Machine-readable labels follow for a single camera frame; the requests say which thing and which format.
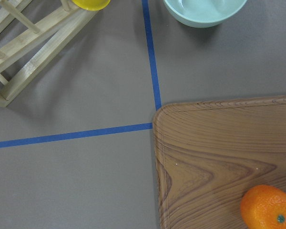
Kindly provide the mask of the orange mandarin fruit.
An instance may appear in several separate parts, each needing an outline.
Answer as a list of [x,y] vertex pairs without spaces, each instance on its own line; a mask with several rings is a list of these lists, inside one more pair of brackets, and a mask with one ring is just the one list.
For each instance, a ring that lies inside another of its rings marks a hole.
[[286,229],[286,193],[276,187],[249,189],[241,199],[240,211],[249,229]]

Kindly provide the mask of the brown wooden tray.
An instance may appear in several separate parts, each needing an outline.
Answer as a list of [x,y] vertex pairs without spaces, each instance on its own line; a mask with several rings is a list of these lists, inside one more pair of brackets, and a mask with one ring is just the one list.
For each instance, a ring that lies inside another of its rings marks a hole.
[[244,229],[248,189],[286,192],[286,95],[169,104],[153,133],[163,229]]

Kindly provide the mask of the mint green bowl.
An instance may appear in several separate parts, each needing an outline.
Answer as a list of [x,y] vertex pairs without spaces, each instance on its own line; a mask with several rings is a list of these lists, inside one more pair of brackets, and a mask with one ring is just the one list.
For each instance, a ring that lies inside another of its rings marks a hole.
[[193,28],[210,28],[238,13],[247,0],[164,0],[168,12]]

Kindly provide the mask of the yellow cup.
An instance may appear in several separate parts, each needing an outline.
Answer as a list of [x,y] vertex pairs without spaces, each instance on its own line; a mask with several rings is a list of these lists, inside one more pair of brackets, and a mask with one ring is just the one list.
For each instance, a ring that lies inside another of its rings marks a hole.
[[72,0],[78,7],[84,10],[98,11],[104,9],[111,1],[110,0]]

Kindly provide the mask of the wooden mug rack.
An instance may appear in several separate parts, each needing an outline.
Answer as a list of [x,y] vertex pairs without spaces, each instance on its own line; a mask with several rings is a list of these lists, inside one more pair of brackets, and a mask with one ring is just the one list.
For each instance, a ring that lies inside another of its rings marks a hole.
[[[34,23],[22,11],[29,0],[0,0],[0,34],[17,20],[26,30],[0,47],[0,107],[8,106],[16,96],[48,65],[48,63],[97,14],[80,8],[70,0],[62,0],[58,8]],[[3,72],[23,56],[41,48],[10,79]]]

